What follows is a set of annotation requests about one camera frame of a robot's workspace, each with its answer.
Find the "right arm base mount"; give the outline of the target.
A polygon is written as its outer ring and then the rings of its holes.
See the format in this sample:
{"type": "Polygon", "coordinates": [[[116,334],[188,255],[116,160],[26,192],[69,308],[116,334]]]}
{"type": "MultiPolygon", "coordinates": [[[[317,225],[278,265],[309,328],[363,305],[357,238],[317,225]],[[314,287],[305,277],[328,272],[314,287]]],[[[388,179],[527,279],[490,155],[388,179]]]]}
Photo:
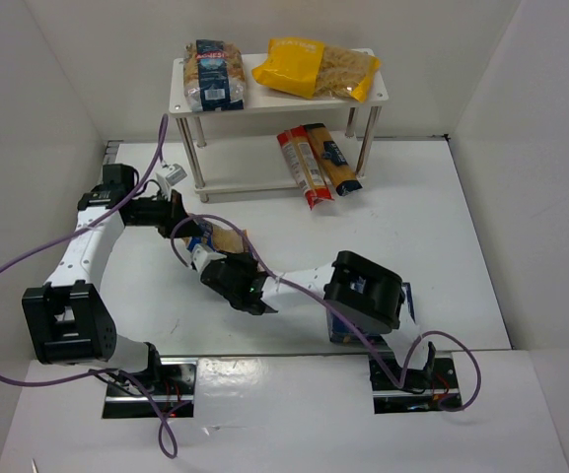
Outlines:
{"type": "Polygon", "coordinates": [[[369,358],[369,369],[376,414],[439,412],[444,406],[462,405],[455,365],[450,357],[437,358],[430,376],[409,371],[403,389],[397,388],[372,358],[369,358]]]}

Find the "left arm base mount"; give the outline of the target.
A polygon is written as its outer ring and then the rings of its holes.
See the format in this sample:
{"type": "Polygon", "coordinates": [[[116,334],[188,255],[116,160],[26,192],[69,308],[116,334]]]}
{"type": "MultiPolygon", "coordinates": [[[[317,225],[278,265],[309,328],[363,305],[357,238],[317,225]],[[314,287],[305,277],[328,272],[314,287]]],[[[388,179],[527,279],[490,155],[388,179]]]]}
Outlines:
{"type": "MultiPolygon", "coordinates": [[[[156,381],[140,382],[157,408],[170,418],[191,418],[197,375],[196,358],[163,357],[156,381]]],[[[102,418],[108,420],[152,419],[156,412],[148,398],[123,376],[108,375],[102,418]]]]}

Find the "orange blue orecchiette bag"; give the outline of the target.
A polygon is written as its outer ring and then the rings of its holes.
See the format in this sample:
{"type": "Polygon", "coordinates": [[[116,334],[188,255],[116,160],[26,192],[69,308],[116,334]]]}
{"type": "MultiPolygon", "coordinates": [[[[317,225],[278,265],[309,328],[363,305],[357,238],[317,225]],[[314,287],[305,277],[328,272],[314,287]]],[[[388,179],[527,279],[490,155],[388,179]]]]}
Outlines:
{"type": "Polygon", "coordinates": [[[244,239],[234,230],[223,228],[203,219],[196,219],[195,223],[201,230],[201,236],[187,236],[181,239],[189,252],[192,252],[198,245],[222,253],[249,252],[249,247],[244,239]]]}

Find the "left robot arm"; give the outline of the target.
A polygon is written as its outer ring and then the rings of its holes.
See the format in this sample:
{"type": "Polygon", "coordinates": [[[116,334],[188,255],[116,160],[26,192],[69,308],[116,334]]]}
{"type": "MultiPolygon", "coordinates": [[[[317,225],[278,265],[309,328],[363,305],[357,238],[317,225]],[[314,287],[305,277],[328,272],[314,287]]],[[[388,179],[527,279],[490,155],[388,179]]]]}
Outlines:
{"type": "Polygon", "coordinates": [[[118,334],[100,295],[108,259],[124,229],[149,227],[164,238],[199,237],[181,195],[174,189],[186,176],[179,165],[164,165],[153,196],[140,196],[137,171],[123,164],[105,165],[102,179],[78,202],[78,235],[42,286],[22,297],[36,358],[44,365],[87,365],[128,372],[144,386],[162,380],[155,346],[118,334]]]}

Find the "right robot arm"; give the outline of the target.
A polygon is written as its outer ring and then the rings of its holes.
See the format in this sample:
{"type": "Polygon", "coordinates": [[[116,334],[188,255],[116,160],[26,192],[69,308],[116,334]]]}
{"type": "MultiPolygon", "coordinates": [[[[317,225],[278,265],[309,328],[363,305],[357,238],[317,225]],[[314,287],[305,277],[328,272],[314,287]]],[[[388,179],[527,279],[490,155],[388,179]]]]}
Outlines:
{"type": "Polygon", "coordinates": [[[347,328],[366,338],[380,337],[397,366],[406,370],[406,383],[432,378],[436,349],[424,342],[412,347],[421,331],[402,279],[352,251],[340,251],[323,266],[270,273],[248,252],[215,251],[199,244],[191,251],[191,265],[202,284],[233,309],[252,315],[283,312],[315,296],[327,303],[328,315],[343,315],[347,328]]]}

